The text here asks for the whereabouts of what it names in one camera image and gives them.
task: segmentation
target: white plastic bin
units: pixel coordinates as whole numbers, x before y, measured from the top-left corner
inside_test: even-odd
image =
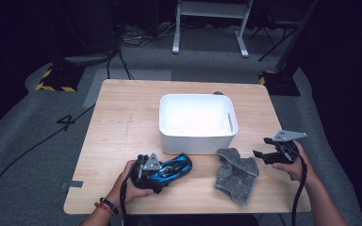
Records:
[[[231,100],[215,94],[167,94],[160,100],[164,153],[217,154],[238,132]]]

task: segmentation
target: gray cloth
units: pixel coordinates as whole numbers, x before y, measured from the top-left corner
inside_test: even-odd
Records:
[[[248,205],[258,176],[255,159],[240,158],[235,148],[220,149],[218,155],[223,166],[219,171],[215,187],[231,197],[234,202]]]

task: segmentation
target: gray carpet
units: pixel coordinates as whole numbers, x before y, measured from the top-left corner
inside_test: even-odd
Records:
[[[264,33],[248,40],[250,56],[242,58],[234,30],[193,29],[181,35],[180,53],[172,54],[173,37],[153,41],[144,47],[122,48],[127,67],[138,79],[258,84],[258,73],[273,70],[283,53],[280,46],[263,61],[257,60],[271,48]],[[280,37],[277,31],[271,31]],[[96,56],[83,56],[88,59]],[[35,144],[55,133],[56,121],[70,114],[83,113],[96,100],[106,64],[88,67],[78,92],[35,90],[48,65],[30,74],[25,85],[29,93],[0,121],[0,172]],[[123,64],[116,56],[110,65],[111,78],[124,78]],[[362,225],[362,215],[354,189],[335,159],[321,127],[310,84],[302,71],[294,75],[301,97],[272,96],[271,100],[284,129],[306,132],[301,142],[317,173],[330,191],[349,225]],[[63,182],[72,180],[74,168],[86,135],[93,109],[67,131],[60,132],[18,160],[0,179],[0,225],[79,225],[84,215],[63,211],[66,190]],[[255,215],[260,225],[282,225],[277,214]],[[290,225],[290,214],[282,214]],[[310,213],[297,216],[298,225],[312,225]],[[112,220],[121,225],[121,219]]]

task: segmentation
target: beaded bracelet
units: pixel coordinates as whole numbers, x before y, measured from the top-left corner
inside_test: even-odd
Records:
[[[119,214],[119,210],[117,210],[117,208],[113,205],[113,203],[111,203],[109,200],[105,199],[105,198],[101,198],[99,200],[101,203],[104,203],[106,205],[108,205],[110,207],[110,209],[116,214],[118,215]]]
[[[114,216],[113,210],[111,210],[111,209],[108,208],[107,206],[103,205],[102,203],[96,202],[96,203],[95,203],[95,207],[101,207],[101,208],[103,208],[103,209],[106,209],[106,210],[108,210],[108,212],[110,212],[110,214],[111,214],[112,216]]]

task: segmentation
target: table top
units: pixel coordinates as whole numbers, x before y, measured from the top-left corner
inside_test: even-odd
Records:
[[[170,93],[211,94],[220,91],[233,103],[239,131],[230,148],[242,158],[252,150],[273,153],[263,137],[273,137],[281,125],[265,87],[252,84],[198,83],[140,80],[106,80],[99,93],[90,127],[85,137],[64,211],[89,214],[93,204],[106,196],[128,160],[138,154],[155,153],[160,161],[173,159],[161,151],[158,127],[159,102]],[[190,155],[192,171],[170,183],[159,194],[129,203],[128,214],[204,213],[287,213],[291,212],[299,182],[261,159],[256,159],[259,176],[247,206],[233,202],[214,185],[222,166],[217,155]],[[310,211],[305,190],[298,212]]]

